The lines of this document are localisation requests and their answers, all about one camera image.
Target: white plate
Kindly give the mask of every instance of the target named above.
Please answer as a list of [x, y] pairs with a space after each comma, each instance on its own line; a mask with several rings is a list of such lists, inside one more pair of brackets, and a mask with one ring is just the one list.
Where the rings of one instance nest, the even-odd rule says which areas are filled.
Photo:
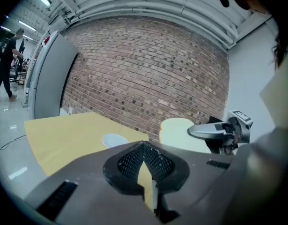
[[102, 144], [106, 148], [113, 148], [123, 144], [129, 143], [126, 138], [119, 134], [105, 134], [102, 137]]

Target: white cable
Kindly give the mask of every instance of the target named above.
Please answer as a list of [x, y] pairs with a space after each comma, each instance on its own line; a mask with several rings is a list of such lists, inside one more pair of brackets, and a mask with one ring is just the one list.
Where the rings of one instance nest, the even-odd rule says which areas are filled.
[[22, 140], [22, 139], [27, 139], [27, 137], [16, 138], [16, 139], [10, 141], [9, 143], [7, 143], [6, 145], [4, 145], [3, 148], [0, 148], [0, 150], [6, 149], [6, 148], [7, 148], [12, 142], [14, 142], [14, 141], [18, 141], [18, 140]]

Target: black slot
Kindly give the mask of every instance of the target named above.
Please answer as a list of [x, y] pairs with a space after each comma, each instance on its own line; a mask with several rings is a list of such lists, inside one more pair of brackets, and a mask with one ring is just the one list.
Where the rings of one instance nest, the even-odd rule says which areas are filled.
[[77, 184], [69, 181], [63, 182], [52, 195], [37, 209], [44, 217], [53, 221], [73, 194]]
[[209, 160], [206, 164], [214, 166], [214, 167], [219, 167], [222, 169], [228, 169], [230, 164], [229, 163], [222, 163], [214, 160]]

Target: white floor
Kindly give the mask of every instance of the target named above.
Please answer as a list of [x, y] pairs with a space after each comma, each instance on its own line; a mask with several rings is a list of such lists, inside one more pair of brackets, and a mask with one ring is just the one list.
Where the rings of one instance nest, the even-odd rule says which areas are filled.
[[[25, 135], [24, 121], [28, 119], [27, 108], [22, 108], [24, 87], [15, 83], [11, 86], [17, 87], [18, 97], [14, 102], [9, 101], [3, 85], [0, 87], [0, 148]], [[14, 141], [0, 150], [0, 180], [6, 189], [24, 199], [45, 178], [27, 139]]]

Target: black vent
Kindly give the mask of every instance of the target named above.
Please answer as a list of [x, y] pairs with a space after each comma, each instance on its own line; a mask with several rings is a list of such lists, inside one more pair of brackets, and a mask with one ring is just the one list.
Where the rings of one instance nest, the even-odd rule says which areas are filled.
[[158, 149], [147, 145], [143, 149], [144, 161], [156, 182], [162, 181], [173, 172], [175, 167], [173, 161], [162, 155]]
[[77, 187], [76, 183], [65, 181], [37, 209], [44, 217], [53, 221]]
[[229, 163], [222, 163], [214, 160], [209, 160], [206, 164], [214, 166], [214, 167], [219, 167], [222, 169], [228, 169], [230, 164]]
[[174, 170], [174, 163], [170, 159], [145, 143], [122, 157], [118, 161], [118, 169], [126, 177], [137, 180], [143, 162], [156, 182], [165, 179]]
[[136, 181], [138, 180], [140, 167], [144, 161], [142, 150], [142, 146], [138, 146], [118, 161], [119, 171], [126, 177]]

